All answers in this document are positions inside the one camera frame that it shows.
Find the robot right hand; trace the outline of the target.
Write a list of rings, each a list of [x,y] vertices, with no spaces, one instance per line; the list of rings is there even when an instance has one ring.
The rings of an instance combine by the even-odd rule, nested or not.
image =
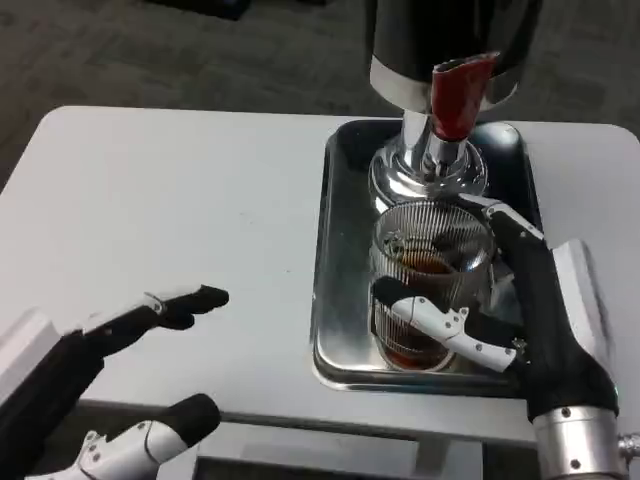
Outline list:
[[[470,194],[405,202],[376,221],[373,329],[408,365],[425,341],[509,375],[529,418],[619,409],[583,245],[548,246],[506,203]]]

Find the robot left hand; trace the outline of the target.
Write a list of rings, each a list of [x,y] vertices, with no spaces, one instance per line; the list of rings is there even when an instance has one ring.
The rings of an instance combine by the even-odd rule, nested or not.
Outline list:
[[[114,355],[156,328],[186,330],[225,306],[227,291],[197,284],[144,293],[133,304],[59,333],[37,309],[1,336],[1,476],[28,479],[47,438]],[[213,433],[220,411],[206,394],[192,395],[129,428],[88,432],[70,466],[51,479],[153,479],[161,466]]]

